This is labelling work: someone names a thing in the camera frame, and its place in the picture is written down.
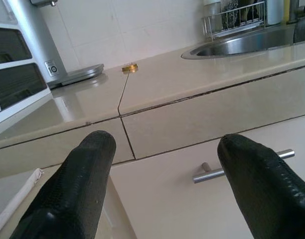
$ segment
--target beige countertop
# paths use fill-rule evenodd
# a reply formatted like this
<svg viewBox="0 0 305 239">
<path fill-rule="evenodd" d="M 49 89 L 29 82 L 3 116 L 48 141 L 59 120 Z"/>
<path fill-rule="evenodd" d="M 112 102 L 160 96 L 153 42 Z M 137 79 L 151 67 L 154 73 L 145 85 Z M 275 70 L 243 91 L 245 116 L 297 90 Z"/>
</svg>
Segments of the beige countertop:
<svg viewBox="0 0 305 239">
<path fill-rule="evenodd" d="M 197 94 L 211 92 L 305 65 L 305 43 L 232 57 L 185 60 L 192 49 L 176 50 L 138 61 L 120 105 L 128 114 Z"/>
<path fill-rule="evenodd" d="M 118 117 L 127 76 L 114 68 L 53 90 L 46 103 L 0 134 L 0 148 Z"/>
<path fill-rule="evenodd" d="M 305 66 L 305 43 L 244 55 L 185 60 L 192 47 L 138 61 L 52 91 L 44 105 L 0 134 L 0 148 L 136 113 L 236 84 Z"/>
</svg>

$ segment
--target oven door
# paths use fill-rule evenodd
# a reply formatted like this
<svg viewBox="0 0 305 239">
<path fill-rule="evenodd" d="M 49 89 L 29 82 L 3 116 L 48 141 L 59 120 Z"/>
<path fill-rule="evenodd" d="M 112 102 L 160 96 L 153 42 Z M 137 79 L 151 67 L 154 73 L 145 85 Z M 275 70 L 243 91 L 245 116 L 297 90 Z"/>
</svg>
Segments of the oven door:
<svg viewBox="0 0 305 239">
<path fill-rule="evenodd" d="M 0 123 L 50 94 L 9 9 L 0 0 Z"/>
</svg>

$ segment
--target kitchen counter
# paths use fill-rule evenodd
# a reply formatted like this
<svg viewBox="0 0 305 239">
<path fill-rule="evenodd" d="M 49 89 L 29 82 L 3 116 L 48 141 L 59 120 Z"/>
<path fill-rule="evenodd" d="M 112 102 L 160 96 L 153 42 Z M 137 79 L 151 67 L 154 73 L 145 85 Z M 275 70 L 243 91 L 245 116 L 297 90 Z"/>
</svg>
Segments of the kitchen counter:
<svg viewBox="0 0 305 239">
<path fill-rule="evenodd" d="M 0 148 L 118 117 L 127 76 L 114 68 L 53 90 L 46 103 L 0 134 Z"/>
<path fill-rule="evenodd" d="M 119 107 L 122 115 L 216 91 L 305 65 L 305 43 L 225 58 L 185 60 L 192 49 L 138 61 Z"/>
<path fill-rule="evenodd" d="M 0 148 L 305 66 L 305 43 L 225 58 L 182 59 L 191 48 L 138 61 L 139 70 L 128 80 L 117 67 L 53 90 L 52 99 L 0 134 Z"/>
<path fill-rule="evenodd" d="M 191 48 L 138 61 L 134 74 L 117 67 L 53 90 L 0 134 L 0 178 L 62 163 L 94 130 L 113 135 L 119 163 L 305 115 L 305 43 L 182 59 Z"/>
</svg>

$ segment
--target power button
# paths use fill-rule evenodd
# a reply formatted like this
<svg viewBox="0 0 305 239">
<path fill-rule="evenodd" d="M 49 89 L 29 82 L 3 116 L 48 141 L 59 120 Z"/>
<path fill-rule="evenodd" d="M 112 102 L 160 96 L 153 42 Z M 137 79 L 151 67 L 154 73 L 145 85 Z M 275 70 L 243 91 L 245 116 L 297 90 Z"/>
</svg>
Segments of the power button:
<svg viewBox="0 0 305 239">
<path fill-rule="evenodd" d="M 54 72 L 54 73 L 56 73 L 56 72 L 57 72 L 57 68 L 56 68 L 55 66 L 52 66 L 52 67 L 51 67 L 51 71 Z"/>
<path fill-rule="evenodd" d="M 56 76 L 59 74 L 54 60 L 45 61 L 44 64 L 50 76 Z"/>
</svg>

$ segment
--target cabinet door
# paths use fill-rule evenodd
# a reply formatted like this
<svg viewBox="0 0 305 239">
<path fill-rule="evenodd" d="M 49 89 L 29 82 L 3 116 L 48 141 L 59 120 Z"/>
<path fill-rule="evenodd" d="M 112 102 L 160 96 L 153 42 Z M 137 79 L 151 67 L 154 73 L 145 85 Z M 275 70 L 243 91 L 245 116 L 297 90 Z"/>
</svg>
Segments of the cabinet door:
<svg viewBox="0 0 305 239">
<path fill-rule="evenodd" d="M 305 117 L 243 133 L 275 151 L 292 148 L 305 180 Z M 111 178 L 138 239 L 251 239 L 226 177 L 193 184 L 208 162 L 220 168 L 219 140 L 114 166 Z"/>
</svg>

